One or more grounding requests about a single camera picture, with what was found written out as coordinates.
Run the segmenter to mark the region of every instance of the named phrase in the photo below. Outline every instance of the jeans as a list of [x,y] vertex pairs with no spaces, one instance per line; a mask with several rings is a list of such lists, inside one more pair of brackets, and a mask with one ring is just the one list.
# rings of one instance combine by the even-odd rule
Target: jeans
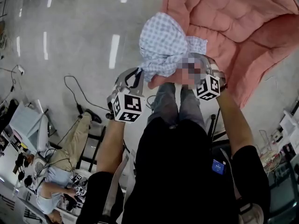
[[169,126],[175,126],[178,122],[188,119],[201,126],[204,130],[205,122],[200,111],[200,102],[188,86],[181,89],[181,107],[175,100],[176,88],[174,83],[164,83],[158,89],[156,98],[152,104],[153,113],[148,118],[148,124],[155,118],[161,117]]

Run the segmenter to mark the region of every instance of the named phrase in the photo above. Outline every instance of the blue checkered fabric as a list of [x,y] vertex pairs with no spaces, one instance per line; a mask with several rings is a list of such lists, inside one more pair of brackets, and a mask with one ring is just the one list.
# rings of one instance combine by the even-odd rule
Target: blue checkered fabric
[[144,78],[151,81],[155,74],[169,77],[178,63],[190,52],[206,54],[207,40],[185,36],[180,25],[169,15],[157,13],[144,25],[139,47],[144,62]]

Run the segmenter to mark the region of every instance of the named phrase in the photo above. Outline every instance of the concrete floor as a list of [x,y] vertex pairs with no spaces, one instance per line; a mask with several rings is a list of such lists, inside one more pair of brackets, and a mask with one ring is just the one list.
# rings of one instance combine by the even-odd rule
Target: concrete floor
[[[64,85],[64,76],[74,75],[87,98],[106,107],[106,98],[117,76],[141,63],[139,35],[146,20],[159,10],[161,1],[52,0],[49,4],[49,0],[7,0],[8,15],[4,21],[10,40],[0,67],[12,69],[20,64],[25,69],[22,77],[14,75],[21,88],[17,80],[16,91],[9,98],[39,99],[43,108],[50,109],[57,133],[63,137],[78,114],[73,96]],[[120,42],[115,68],[109,69],[113,35],[119,35]],[[269,136],[282,118],[283,109],[298,96],[298,60],[296,51],[273,68],[243,109],[255,143],[261,147],[263,141],[258,130],[266,130]],[[11,87],[10,73],[0,70],[0,81],[3,98]],[[67,82],[79,103],[94,110],[107,124],[106,111],[86,103],[74,80]],[[155,93],[156,90],[144,86],[145,97]],[[202,102],[201,106],[205,119],[218,111],[215,100]],[[136,123],[126,125],[124,138],[129,148],[137,149],[149,114],[147,109]]]

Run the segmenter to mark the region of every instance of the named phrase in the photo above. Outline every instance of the black shirt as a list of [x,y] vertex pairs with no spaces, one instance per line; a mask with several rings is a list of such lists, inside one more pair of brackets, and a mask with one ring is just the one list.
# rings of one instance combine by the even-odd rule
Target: black shirt
[[[223,174],[212,170],[213,160],[225,163]],[[254,146],[238,150],[232,161],[236,186],[247,202],[259,204],[265,219],[270,208],[267,176]],[[135,161],[136,184],[126,202],[123,224],[238,223],[233,179],[220,149],[211,151],[206,132],[196,123],[183,120],[174,129],[161,118],[153,120],[140,139]],[[92,223],[100,219],[112,174],[90,177],[87,196],[77,223],[88,216]],[[122,211],[118,193],[110,223]]]

